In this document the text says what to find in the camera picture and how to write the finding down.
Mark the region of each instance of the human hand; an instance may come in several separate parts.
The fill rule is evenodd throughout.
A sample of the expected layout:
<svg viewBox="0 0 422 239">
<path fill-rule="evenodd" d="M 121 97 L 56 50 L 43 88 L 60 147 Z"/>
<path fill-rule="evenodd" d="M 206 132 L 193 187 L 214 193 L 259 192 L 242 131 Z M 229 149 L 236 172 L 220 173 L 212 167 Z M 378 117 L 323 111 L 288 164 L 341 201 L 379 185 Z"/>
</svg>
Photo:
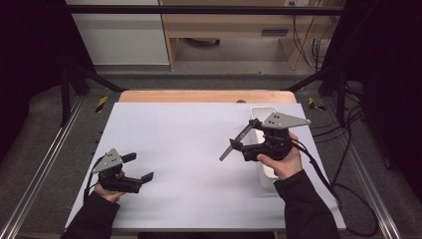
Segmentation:
<svg viewBox="0 0 422 239">
<path fill-rule="evenodd" d="M 298 137 L 293 133 L 289 132 L 290 137 L 293 140 L 293 143 L 296 143 Z M 261 161 L 264 165 L 271 167 L 275 173 L 279 176 L 280 180 L 284 180 L 294 174 L 302 171 L 302 160 L 301 153 L 295 147 L 292 147 L 289 154 L 280 161 L 273 160 L 272 158 L 264 155 L 258 154 L 257 159 Z"/>
<path fill-rule="evenodd" d="M 120 197 L 125 195 L 125 192 L 105 190 L 99 183 L 96 184 L 94 192 L 96 192 L 99 196 L 111 203 L 118 202 L 120 200 Z"/>
</svg>

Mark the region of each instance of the cable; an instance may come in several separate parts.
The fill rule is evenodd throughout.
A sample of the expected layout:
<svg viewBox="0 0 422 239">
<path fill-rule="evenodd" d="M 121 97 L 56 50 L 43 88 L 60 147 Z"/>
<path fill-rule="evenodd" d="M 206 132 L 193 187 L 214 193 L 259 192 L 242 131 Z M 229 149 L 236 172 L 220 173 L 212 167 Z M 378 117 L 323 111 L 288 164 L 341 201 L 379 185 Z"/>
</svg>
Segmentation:
<svg viewBox="0 0 422 239">
<path fill-rule="evenodd" d="M 310 154 L 310 152 L 307 150 L 307 148 L 298 140 L 292 139 L 292 146 L 303 152 L 307 155 L 307 157 L 310 159 L 310 164 L 314 167 L 317 176 L 323 183 L 323 185 L 328 189 L 328 191 L 331 193 L 331 195 L 335 198 L 337 201 L 338 208 L 341 208 L 341 200 L 338 197 L 337 193 L 333 190 L 332 186 L 329 184 L 329 182 L 325 179 L 325 177 L 322 174 L 322 171 L 320 170 L 319 166 L 317 165 L 317 161 L 313 158 L 313 156 Z"/>
<path fill-rule="evenodd" d="M 315 69 L 315 70 L 317 71 L 316 67 L 314 67 L 314 66 L 311 64 L 310 57 L 308 56 L 308 50 L 307 50 L 307 52 L 305 53 L 305 56 L 307 57 L 307 58 L 306 58 L 306 60 L 307 60 L 307 63 L 309 63 L 309 64 L 310 64 L 310 67 L 311 67 L 311 68 L 313 68 L 313 69 Z"/>
<path fill-rule="evenodd" d="M 310 45 L 311 45 L 311 51 L 312 51 L 312 54 L 313 54 L 313 59 L 316 62 L 316 69 L 321 69 L 321 67 L 319 67 L 317 64 L 320 63 L 322 65 L 323 59 L 325 58 L 325 56 L 319 55 L 319 48 L 320 48 L 320 45 L 321 45 L 320 39 L 318 39 L 318 40 L 313 39 L 313 42 Z"/>
<path fill-rule="evenodd" d="M 332 125 L 332 124 L 335 124 L 335 123 L 337 123 L 337 122 L 338 122 L 338 120 L 336 120 L 336 121 L 334 121 L 334 122 L 331 122 L 331 123 L 329 123 L 329 124 L 323 125 L 323 126 L 312 126 L 312 127 L 311 127 L 311 129 L 328 127 L 328 126 L 330 126 L 330 125 Z"/>
<path fill-rule="evenodd" d="M 93 169 L 94 168 L 96 168 L 96 166 L 100 163 L 100 161 L 103 159 L 103 156 L 102 157 L 100 157 L 97 161 L 96 161 L 96 163 L 94 164 L 94 166 L 93 166 Z M 87 187 L 85 188 L 85 190 L 84 190 L 84 203 L 87 201 L 87 199 L 88 199 L 88 197 L 89 197 L 89 195 L 90 195 L 90 190 L 91 190 L 91 188 L 93 188 L 95 185 L 97 185 L 98 184 L 98 182 L 96 183 L 96 184 L 94 184 L 94 185 L 92 185 L 92 186 L 90 186 L 90 184 L 91 184 L 91 180 L 93 179 L 93 171 L 91 170 L 91 172 L 90 172 L 90 177 L 88 178 L 88 182 L 87 182 Z"/>
<path fill-rule="evenodd" d="M 335 177 L 334 177 L 334 180 L 332 181 L 332 183 L 331 183 L 331 185 L 332 185 L 332 189 L 334 189 L 334 187 L 335 186 L 339 186 L 339 187 L 341 187 L 341 188 L 343 188 L 343 189 L 346 189 L 346 190 L 348 190 L 350 193 L 352 193 L 354 196 L 356 196 L 360 201 L 362 201 L 363 203 L 364 203 L 364 205 L 369 209 L 369 211 L 370 211 L 370 213 L 372 214 L 372 216 L 373 216 L 373 218 L 374 218 L 374 221 L 375 221 L 375 228 L 373 229 L 373 231 L 372 232 L 370 232 L 370 233 L 368 233 L 368 234 L 364 234 L 364 233 L 360 233 L 360 232 L 356 232 L 356 231 L 354 231 L 354 230 L 352 230 L 352 229 L 350 229 L 350 228 L 348 228 L 348 227 L 346 227 L 346 230 L 347 231 L 349 231 L 349 232 L 351 232 L 351 233 L 353 233 L 353 234 L 355 234 L 355 235 L 357 235 L 357 236 L 360 236 L 360 237 L 372 237 L 373 235 L 375 235 L 377 232 L 378 232 L 378 218 L 376 217 L 376 214 L 375 214 L 375 211 L 371 208 L 371 206 L 361 197 L 361 196 L 359 196 L 356 192 L 354 192 L 353 190 L 351 190 L 350 188 L 348 188 L 348 187 L 346 187 L 346 186 L 344 186 L 344 185 L 342 185 L 342 184 L 339 184 L 339 183 L 337 183 L 336 181 L 337 181 L 337 179 L 338 179 L 338 175 L 339 175 L 339 173 L 340 173 L 340 170 L 341 170 L 341 168 L 342 168 L 342 166 L 343 166 L 343 164 L 344 164 L 344 161 L 345 161 L 345 156 L 346 156 L 346 153 L 348 152 L 348 148 L 349 148 L 349 146 L 350 146 L 350 142 L 351 142 L 351 127 L 350 127 L 350 123 L 351 123 L 351 113 L 354 111 L 354 110 L 356 110 L 356 109 L 358 109 L 358 108 L 360 108 L 360 106 L 356 106 L 356 107 L 354 107 L 353 109 L 351 109 L 350 110 L 350 112 L 348 113 L 348 116 L 347 116 L 347 121 L 346 121 L 346 125 L 347 125 L 347 127 L 346 127 L 346 130 L 347 130 L 347 132 L 348 132 L 348 140 L 347 140 L 347 144 L 346 144 L 346 148 L 344 149 L 344 152 L 343 152 L 343 155 L 342 155 L 342 157 L 341 157 L 341 160 L 340 160 L 340 164 L 339 164 L 339 166 L 338 166 L 338 168 L 337 168 L 337 171 L 336 171 L 336 173 L 335 173 Z"/>
<path fill-rule="evenodd" d="M 357 112 L 355 115 L 353 115 L 352 117 L 350 117 L 350 119 L 348 119 L 346 122 L 349 122 L 349 123 L 355 122 L 357 119 L 359 119 L 359 117 L 361 116 L 360 115 L 361 113 L 362 113 L 362 111 Z M 315 134 L 315 135 L 313 135 L 313 137 L 319 137 L 319 136 L 323 136 L 323 135 L 329 134 L 330 132 L 333 132 L 333 131 L 335 131 L 336 129 L 339 129 L 339 128 L 341 128 L 341 125 L 338 125 L 338 126 L 332 128 L 332 129 L 328 130 L 328 131 L 325 131 L 325 132 L 322 132 L 322 133 L 319 133 L 319 134 Z"/>
<path fill-rule="evenodd" d="M 326 140 L 316 141 L 316 143 L 323 143 L 323 142 L 328 142 L 328 141 L 334 140 L 334 139 L 336 139 L 336 138 L 338 138 L 338 137 L 342 136 L 342 135 L 343 135 L 346 131 L 347 131 L 347 129 L 345 129 L 345 130 L 344 130 L 343 132 L 341 132 L 339 135 L 336 135 L 336 136 L 334 136 L 334 137 L 332 137 L 332 138 L 329 138 L 329 139 L 326 139 Z"/>
<path fill-rule="evenodd" d="M 356 231 L 350 229 L 347 226 L 345 227 L 345 229 L 347 231 L 357 235 L 357 236 L 360 236 L 360 237 L 372 237 L 372 236 L 374 236 L 378 232 L 378 229 L 379 229 L 378 228 L 379 220 L 378 220 L 378 217 L 376 217 L 375 211 L 372 209 L 372 207 L 369 205 L 369 203 L 367 203 L 359 194 L 357 194 L 355 191 L 353 191 L 349 187 L 346 187 L 346 186 L 344 186 L 340 183 L 335 183 L 335 184 L 332 185 L 332 187 L 335 187 L 335 186 L 341 187 L 341 188 L 347 190 L 348 192 L 350 192 L 351 194 L 353 194 L 355 197 L 357 197 L 369 209 L 369 212 L 371 213 L 371 215 L 374 219 L 374 223 L 375 223 L 375 226 L 374 226 L 374 229 L 372 230 L 372 232 L 367 233 L 367 234 L 361 233 L 361 232 L 356 232 Z"/>
<path fill-rule="evenodd" d="M 305 59 L 305 61 L 307 62 L 307 65 L 311 68 L 313 68 L 314 66 L 311 64 L 311 62 L 308 61 L 308 58 L 306 57 L 306 53 L 304 51 L 304 46 L 301 43 L 301 39 L 299 38 L 297 29 L 296 29 L 296 15 L 292 16 L 293 18 L 293 42 L 295 43 L 296 48 L 298 49 L 299 53 L 301 54 L 301 56 Z"/>
<path fill-rule="evenodd" d="M 357 106 L 357 107 L 354 107 L 353 109 L 351 109 L 351 110 L 350 110 L 350 112 L 348 112 L 348 116 L 347 116 L 347 117 L 348 117 L 348 118 L 350 118 L 350 114 L 351 114 L 354 110 L 356 110 L 357 108 L 360 108 L 360 106 Z M 349 121 L 349 120 L 346 122 L 346 125 L 347 125 L 348 140 L 347 140 L 347 144 L 346 144 L 346 146 L 345 146 L 345 149 L 344 149 L 343 155 L 342 155 L 342 157 L 341 157 L 340 164 L 339 164 L 339 166 L 338 166 L 338 168 L 337 168 L 337 171 L 336 171 L 336 173 L 335 173 L 334 180 L 332 181 L 332 184 L 335 184 L 335 183 L 336 183 L 336 181 L 337 181 L 337 179 L 338 179 L 338 175 L 339 175 L 339 173 L 340 173 L 340 171 L 341 171 L 342 165 L 344 164 L 345 156 L 346 156 L 346 154 L 347 154 L 347 152 L 348 152 L 348 148 L 350 147 L 350 142 L 351 142 L 351 129 L 350 129 L 350 121 Z"/>
</svg>

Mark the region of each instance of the floor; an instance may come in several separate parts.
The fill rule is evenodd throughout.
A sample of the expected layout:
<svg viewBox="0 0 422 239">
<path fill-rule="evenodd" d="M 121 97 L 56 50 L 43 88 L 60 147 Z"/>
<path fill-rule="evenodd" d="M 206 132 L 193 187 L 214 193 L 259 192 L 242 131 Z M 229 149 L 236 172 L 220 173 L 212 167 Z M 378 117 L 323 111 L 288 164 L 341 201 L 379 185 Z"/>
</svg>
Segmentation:
<svg viewBox="0 0 422 239">
<path fill-rule="evenodd" d="M 215 46 L 207 42 L 185 40 L 181 42 L 174 71 L 158 68 L 112 69 L 99 67 L 99 72 L 111 82 L 130 89 L 259 89 L 281 90 L 312 74 L 314 69 L 306 63 L 297 71 L 291 71 L 278 41 L 222 39 Z M 18 238 L 58 238 L 63 232 L 72 202 L 81 187 L 82 179 L 88 170 L 93 153 L 96 151 L 101 132 L 106 125 L 112 103 L 118 94 L 110 92 L 95 82 L 90 82 L 92 91 L 87 97 L 72 96 L 75 104 L 80 104 L 80 112 L 72 129 L 63 134 L 64 141 L 56 145 L 59 149 L 54 163 L 47 168 L 46 175 L 32 181 L 38 175 L 37 169 L 46 163 L 46 154 L 60 130 L 61 98 L 60 89 L 52 88 L 31 100 L 30 114 L 16 138 L 13 147 L 0 166 L 0 225 L 5 226 L 20 205 L 19 201 L 28 185 L 39 185 L 38 190 L 29 189 L 32 196 L 30 206 L 23 210 L 18 221 Z M 313 121 L 312 132 L 327 131 L 330 126 L 318 128 L 334 121 L 330 108 L 335 97 L 321 98 L 317 94 L 319 82 L 312 83 L 296 92 L 306 116 Z M 360 91 L 359 84 L 352 87 Z M 96 113 L 101 97 L 108 96 L 107 103 L 100 113 Z M 319 109 L 311 109 L 309 99 L 315 101 Z M 347 106 L 358 105 L 353 96 L 348 96 Z M 400 237 L 386 237 L 378 231 L 371 238 L 422 238 L 422 206 L 413 195 L 399 171 L 387 169 L 383 154 L 378 149 L 364 118 L 352 125 L 352 149 L 362 161 L 375 187 L 391 216 L 393 225 Z M 333 178 L 341 158 L 344 145 L 341 131 L 316 137 L 316 146 L 328 178 Z M 338 181 L 352 188 L 364 197 L 361 182 L 356 179 L 352 155 L 341 169 Z M 338 188 L 343 198 L 343 217 L 346 225 L 358 232 L 368 233 L 375 226 L 367 208 L 352 194 Z M 342 238 L 359 238 L 348 232 L 341 232 Z M 116 232 L 115 237 L 132 237 L 133 233 Z"/>
</svg>

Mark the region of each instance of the person's arm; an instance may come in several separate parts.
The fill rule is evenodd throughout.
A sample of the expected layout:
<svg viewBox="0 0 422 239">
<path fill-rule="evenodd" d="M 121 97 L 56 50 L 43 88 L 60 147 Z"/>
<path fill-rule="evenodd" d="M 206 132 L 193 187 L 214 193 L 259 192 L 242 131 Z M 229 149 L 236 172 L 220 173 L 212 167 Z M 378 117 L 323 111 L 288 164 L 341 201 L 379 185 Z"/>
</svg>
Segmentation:
<svg viewBox="0 0 422 239">
<path fill-rule="evenodd" d="M 120 208 L 116 202 L 122 195 L 124 193 L 110 192 L 97 184 L 61 239 L 110 238 L 111 226 Z"/>
<path fill-rule="evenodd" d="M 298 138 L 291 133 L 291 138 Z M 302 168 L 301 153 L 295 147 L 281 161 L 260 154 L 258 160 L 271 167 L 280 180 L 274 182 L 285 200 L 288 239 L 340 238 L 331 211 L 319 197 Z"/>
</svg>

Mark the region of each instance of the black sleeve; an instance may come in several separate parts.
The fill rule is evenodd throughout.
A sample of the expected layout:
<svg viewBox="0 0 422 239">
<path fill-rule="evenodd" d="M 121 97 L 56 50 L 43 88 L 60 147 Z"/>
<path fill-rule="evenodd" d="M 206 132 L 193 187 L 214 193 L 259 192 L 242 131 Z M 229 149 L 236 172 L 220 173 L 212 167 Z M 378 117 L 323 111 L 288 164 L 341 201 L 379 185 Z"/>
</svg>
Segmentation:
<svg viewBox="0 0 422 239">
<path fill-rule="evenodd" d="M 92 192 L 61 239 L 106 238 L 112 234 L 111 226 L 120 206 Z"/>
<path fill-rule="evenodd" d="M 279 195 L 285 200 L 288 239 L 340 238 L 331 211 L 319 197 L 304 170 L 275 181 Z"/>
</svg>

